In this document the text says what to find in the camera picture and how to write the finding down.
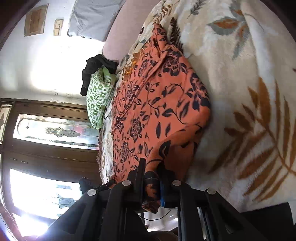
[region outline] black wire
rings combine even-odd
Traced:
[[[147,219],[147,218],[144,218],[144,217],[143,217],[143,219],[148,220],[148,221],[160,220],[160,219],[164,218],[166,215],[168,215],[170,212],[171,212],[171,210],[169,210],[169,212],[167,214],[165,214],[163,217],[158,218],[158,219],[152,219],[152,220],[150,220],[150,219]]]

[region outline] green patterned pillow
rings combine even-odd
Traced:
[[[103,126],[103,116],[106,105],[112,98],[116,76],[110,74],[106,67],[98,69],[91,75],[86,95],[86,107],[89,120],[94,128]]]

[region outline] silver bolt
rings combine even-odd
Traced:
[[[216,190],[213,189],[213,188],[209,188],[209,189],[207,190],[207,192],[208,192],[210,195],[215,195],[215,194],[216,194]]]
[[[124,185],[124,186],[129,186],[130,184],[131,184],[131,181],[130,180],[124,180],[122,182],[122,185]]]
[[[173,181],[173,185],[174,185],[174,186],[180,186],[181,183],[182,183],[182,182],[179,181],[179,180],[174,180],[174,181]]]
[[[87,195],[89,195],[89,196],[94,196],[94,195],[96,195],[96,190],[95,190],[95,189],[89,189],[89,190],[87,191]]]

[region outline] white wall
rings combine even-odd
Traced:
[[[24,16],[0,51],[0,97],[86,104],[81,71],[103,43],[67,36],[75,0],[41,0],[36,6],[47,3],[44,33],[24,37]],[[64,19],[61,36],[53,36],[56,19]]]

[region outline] glass panel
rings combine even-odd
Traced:
[[[1,169],[2,169],[2,155],[0,153],[0,201],[5,207],[4,198],[3,198],[3,190],[2,190],[2,182],[1,182]]]
[[[19,114],[13,137],[48,145],[98,149],[98,129],[90,122]]]
[[[40,236],[48,229],[48,225],[46,223],[30,218],[27,215],[19,216],[13,214],[13,216],[15,218],[15,222],[17,223],[20,234],[23,237],[31,235]]]
[[[0,107],[0,144],[3,142],[4,130],[11,107],[11,104],[2,104]]]
[[[36,177],[10,169],[13,204],[38,216],[58,219],[81,196],[79,183]]]

